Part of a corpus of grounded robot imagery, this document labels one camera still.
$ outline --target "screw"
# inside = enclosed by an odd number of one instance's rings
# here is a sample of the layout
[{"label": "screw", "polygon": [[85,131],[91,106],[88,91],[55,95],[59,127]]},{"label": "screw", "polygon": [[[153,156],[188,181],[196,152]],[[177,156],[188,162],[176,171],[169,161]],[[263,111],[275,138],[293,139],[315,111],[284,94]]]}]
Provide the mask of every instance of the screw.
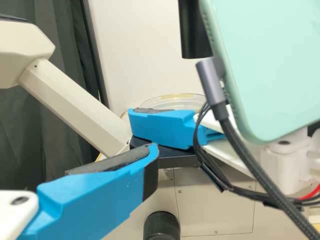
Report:
[{"label": "screw", "polygon": [[290,145],[290,142],[287,140],[281,140],[278,142],[279,145]]},{"label": "screw", "polygon": [[11,205],[20,205],[28,201],[29,198],[27,196],[19,196],[11,202]]}]

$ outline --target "black cable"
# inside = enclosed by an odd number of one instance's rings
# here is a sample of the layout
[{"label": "black cable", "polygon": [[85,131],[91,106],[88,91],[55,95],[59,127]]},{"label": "black cable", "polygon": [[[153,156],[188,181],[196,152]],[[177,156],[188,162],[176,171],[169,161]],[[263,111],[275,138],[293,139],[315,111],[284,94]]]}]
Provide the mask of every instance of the black cable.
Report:
[{"label": "black cable", "polygon": [[307,199],[304,199],[304,200],[297,199],[295,202],[296,203],[305,203],[305,202],[310,202],[310,201],[314,201],[314,200],[317,200],[317,199],[320,199],[320,194],[315,195],[315,196],[310,197],[310,198],[307,198]]},{"label": "black cable", "polygon": [[319,205],[320,201],[313,201],[313,202],[303,202],[301,203],[301,206],[314,206],[314,205]]},{"label": "black cable", "polygon": [[274,200],[277,207],[282,209],[287,216],[296,224],[296,226],[311,240],[320,239],[320,234],[308,222],[308,220],[299,212],[296,206],[279,190],[262,167],[256,162],[246,146],[238,137],[228,118],[220,120],[221,127],[232,145],[235,152],[242,159],[243,163],[261,184],[265,191]]},{"label": "black cable", "polygon": [[[200,166],[201,166],[202,170],[211,178],[211,180],[213,181],[215,186],[221,192],[228,190],[234,194],[251,199],[253,201],[262,202],[265,206],[279,209],[277,207],[275,201],[267,193],[257,192],[254,190],[249,190],[249,189],[245,189],[245,188],[241,188],[241,187],[237,187],[237,186],[232,185],[229,182],[229,180],[227,179],[227,177],[224,175],[224,173],[220,170],[219,166],[216,164],[215,158],[201,148],[201,146],[198,142],[198,135],[197,135],[198,128],[199,128],[200,122],[202,121],[202,119],[208,113],[209,110],[210,110],[210,108],[209,108],[208,104],[205,103],[202,106],[201,110],[199,111],[195,131],[194,131],[194,135],[193,135],[194,152],[197,155],[197,158],[200,162]],[[320,197],[320,195],[317,197],[309,198],[308,200],[307,199],[306,200],[299,200],[299,199],[293,198],[293,197],[289,197],[288,199],[295,204],[295,206],[297,207],[297,209],[299,211],[302,211],[303,210],[302,209],[303,205],[301,204],[302,202],[309,202],[309,201],[315,200],[319,197]]]}]

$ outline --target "gray cable connector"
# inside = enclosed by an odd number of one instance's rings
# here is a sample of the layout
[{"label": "gray cable connector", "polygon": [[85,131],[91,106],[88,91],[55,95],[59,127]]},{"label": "gray cable connector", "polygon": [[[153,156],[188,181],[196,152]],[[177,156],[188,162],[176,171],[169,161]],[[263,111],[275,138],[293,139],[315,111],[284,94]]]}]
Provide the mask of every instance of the gray cable connector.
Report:
[{"label": "gray cable connector", "polygon": [[216,56],[209,57],[199,61],[195,66],[215,119],[220,121],[228,118],[226,96],[220,84],[220,79],[226,73],[223,60]]}]

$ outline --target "white plastic part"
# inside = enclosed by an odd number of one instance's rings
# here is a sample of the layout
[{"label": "white plastic part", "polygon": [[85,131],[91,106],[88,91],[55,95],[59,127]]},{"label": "white plastic part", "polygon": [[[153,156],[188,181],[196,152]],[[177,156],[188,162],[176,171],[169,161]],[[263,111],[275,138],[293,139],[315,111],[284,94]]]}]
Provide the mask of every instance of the white plastic part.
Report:
[{"label": "white plastic part", "polygon": [[307,150],[310,137],[303,128],[261,150],[260,163],[284,194],[293,194],[314,182]]},{"label": "white plastic part", "polygon": [[45,58],[32,62],[18,83],[104,155],[128,148],[128,124]]},{"label": "white plastic part", "polygon": [[0,89],[16,86],[30,63],[48,59],[55,50],[55,45],[31,23],[1,20],[0,32]]},{"label": "white plastic part", "polygon": [[16,239],[38,208],[38,197],[31,191],[0,190],[0,239]]}]

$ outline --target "red wire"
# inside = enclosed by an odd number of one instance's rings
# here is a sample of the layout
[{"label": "red wire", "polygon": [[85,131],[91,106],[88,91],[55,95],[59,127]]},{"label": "red wire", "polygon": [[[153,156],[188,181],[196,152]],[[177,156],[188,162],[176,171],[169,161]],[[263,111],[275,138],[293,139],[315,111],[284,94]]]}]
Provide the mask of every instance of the red wire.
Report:
[{"label": "red wire", "polygon": [[319,184],[318,186],[316,186],[316,188],[315,188],[312,192],[308,193],[308,194],[305,195],[305,196],[301,196],[301,197],[299,197],[298,199],[299,199],[299,200],[306,200],[306,199],[312,198],[312,197],[313,197],[314,195],[316,195],[319,191],[320,191],[320,184]]}]

